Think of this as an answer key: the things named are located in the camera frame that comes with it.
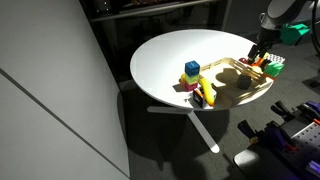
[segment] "wooden tray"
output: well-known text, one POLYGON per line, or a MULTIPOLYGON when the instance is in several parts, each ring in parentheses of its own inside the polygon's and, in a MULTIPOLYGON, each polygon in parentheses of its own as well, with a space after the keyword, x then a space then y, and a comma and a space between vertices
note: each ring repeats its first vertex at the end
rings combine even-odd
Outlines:
POLYGON ((252 70, 251 66, 243 64, 232 58, 223 58, 214 63, 200 67, 200 78, 207 78, 213 83, 217 91, 217 98, 225 104, 234 106, 259 91, 269 88, 273 80, 252 70), (249 75, 252 79, 251 86, 247 90, 237 88, 237 80, 240 74, 249 75))

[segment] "lego brick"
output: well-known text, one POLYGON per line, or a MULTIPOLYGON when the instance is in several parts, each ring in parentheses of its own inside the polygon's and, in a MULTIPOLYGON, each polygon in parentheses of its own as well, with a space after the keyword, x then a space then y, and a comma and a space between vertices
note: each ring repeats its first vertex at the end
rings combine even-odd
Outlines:
POLYGON ((278 63, 284 63, 285 58, 281 57, 281 56, 277 56, 275 54, 269 54, 269 56, 267 56, 266 58, 267 60, 273 61, 273 62, 278 62, 278 63))
POLYGON ((188 83, 188 84, 194 84, 194 83, 197 83, 199 81, 199 75, 195 75, 195 76, 188 76, 188 74, 185 75, 185 81, 188 83))
POLYGON ((189 76, 198 75, 200 71, 200 65, 196 61, 190 61, 185 64, 185 73, 189 76))
POLYGON ((186 91, 192 91, 198 87, 198 83, 194 83, 194 84, 185 83, 184 87, 185 87, 186 91))
POLYGON ((276 77, 281 72, 283 67, 284 64, 273 61, 267 65, 266 69, 264 70, 264 73, 271 77, 276 77))

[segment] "blue block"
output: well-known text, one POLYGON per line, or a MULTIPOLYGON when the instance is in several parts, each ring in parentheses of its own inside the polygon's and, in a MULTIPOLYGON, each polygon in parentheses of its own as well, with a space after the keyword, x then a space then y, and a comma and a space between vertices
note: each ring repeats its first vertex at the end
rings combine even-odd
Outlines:
POLYGON ((198 75, 200 71, 200 65, 196 61, 187 62, 184 71, 189 77, 198 75))

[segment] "green lego brick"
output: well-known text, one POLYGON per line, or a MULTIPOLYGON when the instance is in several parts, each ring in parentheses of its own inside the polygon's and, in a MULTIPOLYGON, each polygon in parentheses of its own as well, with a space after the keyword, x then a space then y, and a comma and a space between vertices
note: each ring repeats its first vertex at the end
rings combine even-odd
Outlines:
POLYGON ((283 67, 284 67, 284 64, 282 63, 271 62, 268 64, 267 68, 264 70, 264 73, 268 74, 269 76, 276 77, 279 75, 283 67))
POLYGON ((199 81, 199 75, 195 75, 195 76, 188 76, 188 74, 186 73, 186 82, 188 84, 194 84, 197 83, 199 81))

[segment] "green block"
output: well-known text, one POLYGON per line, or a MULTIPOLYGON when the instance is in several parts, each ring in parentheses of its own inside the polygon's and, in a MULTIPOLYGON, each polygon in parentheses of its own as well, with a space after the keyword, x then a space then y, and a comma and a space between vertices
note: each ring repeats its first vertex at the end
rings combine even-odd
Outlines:
POLYGON ((199 75, 195 75, 195 76, 191 76, 189 77, 188 74, 186 73, 186 82, 188 84, 194 84, 197 83, 199 81, 199 75))
POLYGON ((276 77, 283 69, 284 64, 278 62, 271 62, 268 64, 267 68, 264 70, 264 73, 269 76, 276 77))
POLYGON ((281 37, 280 39, 284 44, 293 45, 297 42, 300 37, 305 35, 310 31, 309 27, 304 24, 297 24, 294 26, 283 26, 281 29, 281 37))

